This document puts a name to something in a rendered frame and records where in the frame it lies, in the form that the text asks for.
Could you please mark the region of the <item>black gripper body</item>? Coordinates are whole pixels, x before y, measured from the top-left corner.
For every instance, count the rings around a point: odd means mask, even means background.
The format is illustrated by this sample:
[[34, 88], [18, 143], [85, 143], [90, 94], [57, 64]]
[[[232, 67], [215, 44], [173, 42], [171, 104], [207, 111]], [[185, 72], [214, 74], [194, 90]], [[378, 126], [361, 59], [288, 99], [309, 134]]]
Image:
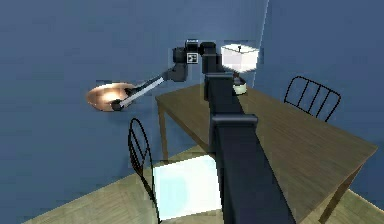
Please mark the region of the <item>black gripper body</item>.
[[187, 53], [184, 47], [172, 50], [174, 66], [166, 72], [165, 79], [174, 82], [184, 82], [187, 79]]

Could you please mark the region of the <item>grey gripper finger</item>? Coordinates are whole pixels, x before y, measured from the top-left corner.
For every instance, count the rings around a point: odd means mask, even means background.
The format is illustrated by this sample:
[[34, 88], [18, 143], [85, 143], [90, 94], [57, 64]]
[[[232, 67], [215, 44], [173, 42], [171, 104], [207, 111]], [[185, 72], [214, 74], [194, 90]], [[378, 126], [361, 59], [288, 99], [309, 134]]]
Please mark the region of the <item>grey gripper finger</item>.
[[147, 92], [160, 85], [163, 81], [164, 78], [162, 76], [154, 77], [138, 86], [125, 88], [124, 91], [128, 96], [133, 96], [138, 93]]
[[116, 99], [116, 100], [111, 102], [111, 108], [113, 111], [121, 111], [123, 108], [128, 107], [134, 100], [143, 96], [147, 92], [138, 93], [138, 94], [135, 94], [133, 96], [127, 96], [126, 98], [124, 98], [122, 100]]

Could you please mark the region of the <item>copper brown bowl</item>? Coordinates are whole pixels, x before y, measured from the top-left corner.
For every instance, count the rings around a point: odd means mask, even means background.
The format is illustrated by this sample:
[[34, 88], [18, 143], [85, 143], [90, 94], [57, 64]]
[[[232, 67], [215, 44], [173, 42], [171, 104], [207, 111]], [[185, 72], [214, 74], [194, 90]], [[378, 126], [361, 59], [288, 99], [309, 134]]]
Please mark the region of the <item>copper brown bowl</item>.
[[90, 90], [86, 94], [86, 101], [97, 110], [114, 112], [113, 103], [126, 99], [134, 88], [133, 84], [124, 82], [103, 84]]

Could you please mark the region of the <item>white table lamp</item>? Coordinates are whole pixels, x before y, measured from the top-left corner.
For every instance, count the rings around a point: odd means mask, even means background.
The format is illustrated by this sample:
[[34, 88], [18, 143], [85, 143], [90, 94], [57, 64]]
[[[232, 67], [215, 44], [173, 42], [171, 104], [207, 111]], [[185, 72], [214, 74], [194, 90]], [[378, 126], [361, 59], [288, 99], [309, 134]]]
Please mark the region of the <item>white table lamp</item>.
[[227, 44], [221, 47], [222, 65], [233, 72], [233, 89], [236, 95], [247, 92], [247, 83], [242, 73], [257, 68], [259, 50], [243, 44]]

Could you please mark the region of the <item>brown wooden table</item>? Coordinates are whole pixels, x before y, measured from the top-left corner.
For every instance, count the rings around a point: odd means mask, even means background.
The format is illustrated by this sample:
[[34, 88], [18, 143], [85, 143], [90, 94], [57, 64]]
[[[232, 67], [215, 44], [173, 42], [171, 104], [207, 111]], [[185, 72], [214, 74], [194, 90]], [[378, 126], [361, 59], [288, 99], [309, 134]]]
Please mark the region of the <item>brown wooden table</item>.
[[258, 116], [257, 135], [299, 224], [347, 224], [341, 205], [377, 147], [258, 90], [239, 100]]

